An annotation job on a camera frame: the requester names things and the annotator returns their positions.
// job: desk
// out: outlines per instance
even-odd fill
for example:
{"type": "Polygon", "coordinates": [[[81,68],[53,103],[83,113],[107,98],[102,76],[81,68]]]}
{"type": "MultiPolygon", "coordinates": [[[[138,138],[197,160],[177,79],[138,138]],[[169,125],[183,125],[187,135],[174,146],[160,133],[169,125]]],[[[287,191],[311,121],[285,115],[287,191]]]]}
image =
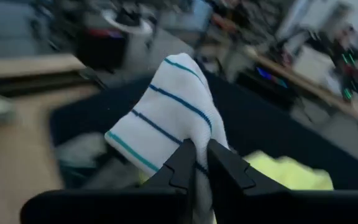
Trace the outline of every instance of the desk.
{"type": "Polygon", "coordinates": [[[282,77],[287,78],[295,85],[308,90],[310,93],[315,94],[327,104],[333,105],[345,114],[351,115],[352,117],[358,119],[358,109],[353,107],[349,102],[344,101],[342,98],[333,95],[328,90],[325,90],[324,88],[321,88],[320,86],[304,79],[300,75],[297,75],[294,71],[271,61],[270,59],[264,57],[262,54],[256,52],[256,50],[253,48],[246,48],[246,54],[267,68],[277,72],[282,77]]]}
{"type": "MultiPolygon", "coordinates": [[[[83,67],[72,55],[0,60],[0,77],[83,67]]],[[[89,85],[13,99],[16,118],[0,126],[0,223],[19,223],[19,210],[26,200],[62,186],[50,150],[48,112],[96,92],[89,85]]]]}

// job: wall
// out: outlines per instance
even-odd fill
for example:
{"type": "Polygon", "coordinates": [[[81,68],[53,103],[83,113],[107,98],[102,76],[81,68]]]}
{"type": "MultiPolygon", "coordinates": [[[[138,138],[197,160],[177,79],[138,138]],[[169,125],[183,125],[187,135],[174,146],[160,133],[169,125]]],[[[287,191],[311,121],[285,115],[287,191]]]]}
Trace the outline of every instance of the wall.
{"type": "Polygon", "coordinates": [[[306,16],[301,20],[301,25],[318,29],[330,15],[335,5],[339,2],[348,3],[353,10],[347,21],[358,30],[358,0],[314,0],[306,16]]]}
{"type": "Polygon", "coordinates": [[[283,20],[279,30],[276,33],[278,38],[286,37],[291,34],[299,20],[305,16],[311,5],[311,0],[296,0],[288,10],[288,14],[283,20]]]}

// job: green light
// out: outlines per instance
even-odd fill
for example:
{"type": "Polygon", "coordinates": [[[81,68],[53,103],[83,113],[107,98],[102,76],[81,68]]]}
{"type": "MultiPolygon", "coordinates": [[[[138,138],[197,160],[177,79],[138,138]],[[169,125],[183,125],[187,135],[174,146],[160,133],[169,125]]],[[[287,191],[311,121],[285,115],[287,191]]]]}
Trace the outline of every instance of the green light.
{"type": "Polygon", "coordinates": [[[352,86],[354,89],[356,89],[356,86],[354,85],[354,82],[351,82],[352,86]]]}
{"type": "Polygon", "coordinates": [[[345,96],[348,99],[352,98],[352,95],[351,95],[351,93],[350,93],[350,91],[348,89],[345,89],[345,96]]]}
{"type": "Polygon", "coordinates": [[[285,84],[285,82],[284,82],[283,80],[280,80],[280,84],[281,84],[282,86],[284,86],[285,88],[288,88],[287,84],[285,84]]]}
{"type": "Polygon", "coordinates": [[[349,63],[349,62],[347,62],[347,59],[346,59],[346,57],[345,57],[344,54],[342,54],[342,58],[343,58],[343,60],[344,60],[346,63],[349,63]]]}
{"type": "Polygon", "coordinates": [[[356,62],[354,61],[353,57],[351,54],[349,54],[349,57],[351,58],[352,62],[353,62],[353,65],[356,64],[356,62]]]}

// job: fabric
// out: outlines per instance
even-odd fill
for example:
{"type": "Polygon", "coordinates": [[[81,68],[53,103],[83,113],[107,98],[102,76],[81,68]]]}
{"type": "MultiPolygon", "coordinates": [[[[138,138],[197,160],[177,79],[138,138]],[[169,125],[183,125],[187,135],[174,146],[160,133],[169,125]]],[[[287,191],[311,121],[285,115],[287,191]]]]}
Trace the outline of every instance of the fabric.
{"type": "Polygon", "coordinates": [[[325,170],[312,169],[287,156],[274,159],[257,151],[244,160],[291,190],[334,190],[333,182],[325,170]]]}
{"type": "Polygon", "coordinates": [[[58,147],[58,161],[68,167],[95,168],[95,159],[106,152],[103,135],[86,133],[58,147]]]}
{"type": "Polygon", "coordinates": [[[190,138],[197,150],[195,220],[212,222],[206,147],[210,139],[228,146],[208,82],[189,55],[167,57],[139,102],[105,138],[148,176],[190,138]]]}
{"type": "Polygon", "coordinates": [[[119,159],[112,158],[82,186],[82,189],[111,190],[133,187],[139,183],[138,173],[135,165],[124,164],[119,159]]]}

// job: towel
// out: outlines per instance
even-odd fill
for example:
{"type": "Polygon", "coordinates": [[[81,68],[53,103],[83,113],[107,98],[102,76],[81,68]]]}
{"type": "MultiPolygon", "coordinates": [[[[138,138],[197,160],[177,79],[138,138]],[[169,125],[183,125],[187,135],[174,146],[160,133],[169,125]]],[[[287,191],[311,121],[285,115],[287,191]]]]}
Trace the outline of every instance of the towel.
{"type": "Polygon", "coordinates": [[[325,170],[312,169],[287,156],[274,159],[257,151],[244,160],[291,190],[334,190],[331,177],[325,170]]]}
{"type": "Polygon", "coordinates": [[[206,147],[215,139],[229,149],[223,121],[197,63],[187,54],[171,55],[161,63],[139,102],[105,139],[152,176],[188,138],[197,155],[193,218],[197,223],[212,223],[206,147]]]}

